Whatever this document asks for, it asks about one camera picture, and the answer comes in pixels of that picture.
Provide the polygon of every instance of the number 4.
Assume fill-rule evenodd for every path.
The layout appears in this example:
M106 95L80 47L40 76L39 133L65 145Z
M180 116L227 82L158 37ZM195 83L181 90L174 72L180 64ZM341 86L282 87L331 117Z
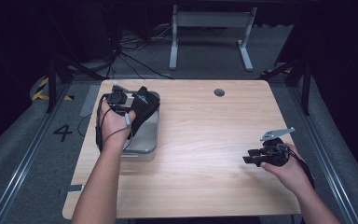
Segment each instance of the number 4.
M57 129L56 131L54 131L54 134L62 134L62 139L61 142L65 141L65 136L67 134L71 134L72 132L68 132L69 130L69 125L65 124L63 125L61 128Z

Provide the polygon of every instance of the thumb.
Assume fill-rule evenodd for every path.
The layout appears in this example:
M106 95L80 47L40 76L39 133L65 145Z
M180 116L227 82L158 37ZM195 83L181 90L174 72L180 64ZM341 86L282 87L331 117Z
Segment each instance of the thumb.
M260 163L260 166L261 166L263 169L265 169L266 171L268 171L268 172L270 172L270 173L272 173L272 174L275 174L276 166L274 166L274 165L272 165L272 164L269 164L269 163L267 163L267 162L264 162L264 161L262 161L262 162Z

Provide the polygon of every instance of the gray carpet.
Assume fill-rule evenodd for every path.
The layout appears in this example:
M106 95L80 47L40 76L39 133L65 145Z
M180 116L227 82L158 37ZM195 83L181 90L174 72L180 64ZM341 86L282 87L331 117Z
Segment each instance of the gray carpet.
M261 71L273 67L274 61L289 34L291 27L255 27L248 43L254 71L246 72L241 61L236 41L241 39L241 29L227 29L220 35L200 29L181 30L179 35L179 53L177 69L169 69L171 42L163 39L144 49L126 52L142 63L147 64L161 74L177 79L254 79ZM164 78L155 75L140 64L121 56L113 64L108 76L114 78ZM107 69L100 72L107 74ZM337 196L331 189L331 183L321 166L315 152L306 122L296 109L296 98L292 89L282 83L285 75L271 80L271 88L288 127L295 127L292 134L301 155L309 164L315 177L316 189L326 204L343 223L350 221L337 202ZM78 75L70 86L67 95L75 96L73 101L63 101L49 124L41 148L34 157L31 169L26 174L17 195L9 204L7 212L2 214L4 223L69 223L62 217L66 188L71 182L76 160L82 145L85 129L90 117L82 112L90 86L98 81ZM0 199L4 194L17 166L31 145L43 118L48 101L37 100L0 138ZM348 193L354 211L358 216L358 164L345 145L337 127L331 120L317 86L311 83L310 117L314 129L322 142L329 160L333 163L342 185ZM55 134L64 125L68 132L62 142L62 134ZM261 217L261 223L291 223L290 216Z

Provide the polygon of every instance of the table top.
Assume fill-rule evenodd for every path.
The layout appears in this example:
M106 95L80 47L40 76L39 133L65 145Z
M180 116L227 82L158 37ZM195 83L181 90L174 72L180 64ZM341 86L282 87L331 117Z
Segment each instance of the table top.
M269 130L287 128L269 84L262 80L107 80L160 95L158 147L152 161L122 161L117 218L299 214L295 195L272 174L244 163ZM218 97L214 90L225 95ZM95 110L72 185L85 184L99 157ZM282 137L292 143L290 134ZM80 193L69 193L71 218Z

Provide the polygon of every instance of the black device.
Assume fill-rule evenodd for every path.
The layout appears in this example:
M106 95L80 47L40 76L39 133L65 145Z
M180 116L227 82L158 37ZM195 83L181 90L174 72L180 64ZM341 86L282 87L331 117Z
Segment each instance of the black device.
M281 138L275 138L263 143L263 148L248 150L249 156L243 157L245 163L254 163L260 166L262 161L276 166L283 166L289 160L287 147Z
M117 114L124 116L130 110L125 106L127 103L127 94L119 86L113 86L112 92L106 96L106 101L110 108Z
M260 141L264 141L263 148L248 150L249 156L243 157L243 160L245 163L254 163L256 166L260 166L260 163L263 161L272 165L283 166L289 161L289 157L292 156L300 164L310 184L315 188L309 166L301 160L293 150L288 148L280 138L280 136L291 133L294 130L292 127L285 130L266 132L260 139Z
M133 97L131 106L127 104L127 94L129 93L132 93L131 96ZM103 100L106 100L106 102L109 104L109 110L113 110L115 113L126 117L127 125L131 126L131 133L127 137L128 140L131 140L133 136L136 135L141 125L147 121L159 107L159 98L157 95L148 91L144 86L141 87L138 91L128 91L118 85L114 85L112 92L104 94L98 104L97 120L95 126L95 142L100 151L103 150L103 120L105 114L109 112L107 111L105 114L101 115L101 105ZM135 112L136 118L131 124L128 113L132 110Z

